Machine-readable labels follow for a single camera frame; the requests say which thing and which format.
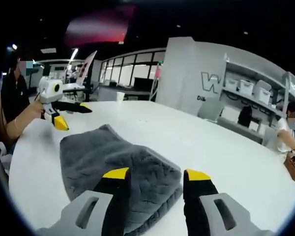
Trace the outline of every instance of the dark hair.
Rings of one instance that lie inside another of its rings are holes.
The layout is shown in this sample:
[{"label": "dark hair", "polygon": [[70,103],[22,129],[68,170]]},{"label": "dark hair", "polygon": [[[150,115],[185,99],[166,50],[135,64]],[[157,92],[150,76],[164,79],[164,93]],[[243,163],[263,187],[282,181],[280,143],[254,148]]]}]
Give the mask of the dark hair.
[{"label": "dark hair", "polygon": [[9,56],[9,61],[8,61],[9,68],[11,68],[12,70],[15,70],[19,58],[20,56],[15,51],[11,52]]},{"label": "dark hair", "polygon": [[287,111],[289,111],[289,112],[295,112],[295,102],[290,102],[288,104],[286,112]]}]

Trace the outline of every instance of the glass window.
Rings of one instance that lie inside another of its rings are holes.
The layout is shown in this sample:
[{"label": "glass window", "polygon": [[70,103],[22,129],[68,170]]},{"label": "glass window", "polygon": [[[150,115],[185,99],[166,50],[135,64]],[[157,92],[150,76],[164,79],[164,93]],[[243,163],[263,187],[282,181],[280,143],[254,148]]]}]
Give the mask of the glass window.
[{"label": "glass window", "polygon": [[113,64],[114,64],[114,60],[113,60],[113,59],[112,59],[112,60],[109,60],[109,62],[108,62],[108,66],[109,66],[109,67],[112,67]]},{"label": "glass window", "polygon": [[136,63],[138,62],[150,62],[152,59],[152,53],[142,53],[138,54]]},{"label": "glass window", "polygon": [[156,68],[157,68],[157,66],[156,65],[153,65],[152,67],[151,67],[151,72],[150,72],[150,74],[149,74],[149,79],[154,79],[154,77],[155,77],[155,72],[156,72]]},{"label": "glass window", "polygon": [[134,62],[134,55],[127,56],[124,58],[123,64],[130,64]]},{"label": "glass window", "polygon": [[110,75],[112,74],[112,69],[107,68],[106,74],[105,74],[105,80],[110,80]]},{"label": "glass window", "polygon": [[127,86],[130,84],[132,67],[133,65],[126,65],[122,67],[120,81],[119,81],[120,84],[127,85]]},{"label": "glass window", "polygon": [[115,80],[118,83],[120,73],[120,66],[114,66],[112,80]]},{"label": "glass window", "polygon": [[165,58],[165,52],[157,52],[154,54],[153,61],[164,60],[164,58]]},{"label": "glass window", "polygon": [[114,66],[121,65],[121,63],[122,63],[122,58],[116,58],[115,59],[115,65]]},{"label": "glass window", "polygon": [[104,82],[104,79],[105,79],[105,77],[104,77],[105,67],[106,67],[106,61],[104,61],[104,62],[102,63],[102,69],[101,69],[101,71],[100,71],[99,81],[100,81],[101,83]]},{"label": "glass window", "polygon": [[149,70],[149,65],[136,65],[136,66],[134,66],[131,85],[132,86],[134,85],[134,78],[135,77],[148,78],[148,70]]}]

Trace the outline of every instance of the desk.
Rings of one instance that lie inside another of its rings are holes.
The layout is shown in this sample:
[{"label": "desk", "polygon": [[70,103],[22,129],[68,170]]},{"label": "desk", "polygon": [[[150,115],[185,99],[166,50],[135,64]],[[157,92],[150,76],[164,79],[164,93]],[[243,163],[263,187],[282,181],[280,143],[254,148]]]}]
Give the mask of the desk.
[{"label": "desk", "polygon": [[217,119],[217,124],[233,132],[236,132],[252,141],[255,141],[258,144],[262,144],[263,136],[254,130],[251,130],[245,126],[232,122],[223,117],[219,117]]},{"label": "desk", "polygon": [[100,85],[97,101],[116,101],[117,92],[124,92],[125,100],[131,96],[137,97],[137,100],[148,100],[150,94],[149,91],[136,91],[133,88]]},{"label": "desk", "polygon": [[[49,227],[69,203],[59,160],[59,143],[70,134],[111,127],[127,141],[145,145],[173,161],[211,176],[251,213],[261,229],[276,231],[295,206],[295,182],[277,154],[237,133],[187,113],[147,101],[91,102],[88,114],[62,113],[69,131],[34,120],[12,157],[9,190],[34,229]],[[183,198],[145,236],[187,235]]]},{"label": "desk", "polygon": [[73,93],[75,100],[76,100],[77,92],[84,92],[84,93],[91,92],[90,88],[86,88],[84,85],[78,85],[77,83],[64,84],[62,88],[63,88],[63,93]]}]

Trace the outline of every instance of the gray towel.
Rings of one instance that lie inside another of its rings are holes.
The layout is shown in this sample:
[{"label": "gray towel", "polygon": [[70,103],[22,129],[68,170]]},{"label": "gray towel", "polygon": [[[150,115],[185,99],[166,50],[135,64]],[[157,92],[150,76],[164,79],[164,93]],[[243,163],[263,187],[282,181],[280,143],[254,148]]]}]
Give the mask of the gray towel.
[{"label": "gray towel", "polygon": [[151,228],[182,194],[177,165],[147,147],[125,141],[109,125],[63,138],[60,161],[70,200],[92,190],[106,172],[131,169],[127,236],[138,236]]}]

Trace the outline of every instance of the person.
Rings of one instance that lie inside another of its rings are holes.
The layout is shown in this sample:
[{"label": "person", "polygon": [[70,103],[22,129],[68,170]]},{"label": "person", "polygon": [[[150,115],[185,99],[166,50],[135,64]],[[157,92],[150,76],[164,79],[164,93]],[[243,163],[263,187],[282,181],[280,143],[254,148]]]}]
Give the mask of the person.
[{"label": "person", "polygon": [[287,106],[287,118],[280,118],[276,125],[277,149],[281,153],[295,153],[295,102]]},{"label": "person", "polygon": [[13,153],[16,140],[26,126],[41,117],[43,105],[39,100],[29,101],[23,77],[26,62],[12,53],[9,64],[10,73],[0,82],[0,136],[7,150]]}]

